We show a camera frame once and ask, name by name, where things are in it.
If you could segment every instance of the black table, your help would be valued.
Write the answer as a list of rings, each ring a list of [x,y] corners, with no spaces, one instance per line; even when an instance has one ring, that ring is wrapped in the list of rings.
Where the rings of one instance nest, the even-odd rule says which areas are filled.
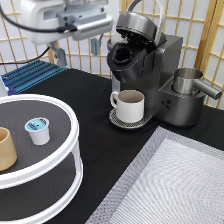
[[[49,224],[83,224],[95,211],[158,126],[224,149],[224,112],[203,108],[200,122],[178,129],[152,121],[136,132],[124,132],[109,122],[111,80],[67,70],[25,91],[58,98],[75,111],[80,124],[84,178],[73,201]]]

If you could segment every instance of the round tray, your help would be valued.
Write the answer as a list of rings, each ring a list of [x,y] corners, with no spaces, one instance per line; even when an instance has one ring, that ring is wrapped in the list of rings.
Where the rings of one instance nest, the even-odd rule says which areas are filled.
[[[51,139],[46,145],[34,145],[25,131],[25,123],[35,117],[45,117],[50,121]],[[3,97],[0,99],[0,124],[10,130],[18,156],[10,169],[0,172],[0,223],[44,223],[64,209],[82,181],[79,125],[75,113],[67,104],[52,97]],[[51,196],[44,192],[44,186]],[[13,195],[15,204],[10,204]],[[14,208],[11,210],[12,216],[7,213],[10,208]]]

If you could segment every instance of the coffee pod lid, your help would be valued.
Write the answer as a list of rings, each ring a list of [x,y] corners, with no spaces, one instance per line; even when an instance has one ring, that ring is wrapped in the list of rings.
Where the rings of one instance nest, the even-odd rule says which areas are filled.
[[[25,125],[25,129],[28,132],[39,132],[47,128],[49,121],[46,118],[34,118],[28,121]]]

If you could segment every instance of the shoji screen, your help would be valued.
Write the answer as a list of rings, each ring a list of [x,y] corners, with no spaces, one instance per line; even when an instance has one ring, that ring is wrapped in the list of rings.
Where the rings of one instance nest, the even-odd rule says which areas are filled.
[[[0,0],[5,13],[21,23],[20,0]],[[22,62],[37,57],[46,49],[46,45],[35,46],[26,39],[23,30],[20,30],[0,17],[0,62]],[[48,54],[42,60],[49,61]],[[21,65],[0,66],[0,75],[10,72]]]
[[[224,0],[216,6],[201,70],[208,84],[224,92]],[[224,110],[224,97],[219,101],[208,97],[206,104]]]
[[[125,11],[130,2],[120,0],[120,11]],[[205,45],[201,44],[201,36],[206,38],[204,25],[206,23],[207,30],[209,30],[214,13],[211,5],[215,6],[217,0],[161,0],[161,2],[166,11],[164,32],[184,38],[179,66],[194,67],[196,58],[199,59],[197,64],[200,65]],[[11,19],[21,22],[20,0],[0,0],[0,3]],[[148,16],[158,24],[159,8],[154,0],[143,0],[137,5],[135,11]],[[68,67],[110,77],[111,73],[106,63],[107,40],[114,32],[115,27],[111,33],[105,34],[99,56],[90,53],[89,40],[80,42],[73,41],[72,38],[60,40],[60,47],[66,51]],[[26,39],[23,30],[11,26],[0,18],[0,61],[24,61],[36,57],[45,49],[46,45],[35,46]],[[45,55],[42,60],[49,61],[49,56]],[[0,74],[17,67],[15,65],[0,66]]]

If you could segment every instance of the coffee maker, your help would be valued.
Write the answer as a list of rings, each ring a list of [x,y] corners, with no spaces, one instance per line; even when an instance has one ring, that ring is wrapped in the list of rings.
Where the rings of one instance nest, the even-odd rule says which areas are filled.
[[[178,127],[195,125],[201,115],[205,96],[215,99],[221,94],[205,85],[194,94],[185,94],[173,89],[174,74],[178,69],[183,38],[165,35],[162,32],[165,12],[160,7],[160,22],[157,27],[148,17],[133,13],[141,0],[133,1],[126,12],[121,13],[116,30],[123,41],[108,41],[110,52],[107,63],[113,73],[113,85],[122,90],[137,90],[145,96],[145,116],[136,124],[125,124],[116,119],[113,111],[110,121],[117,127],[136,129],[156,118]]]

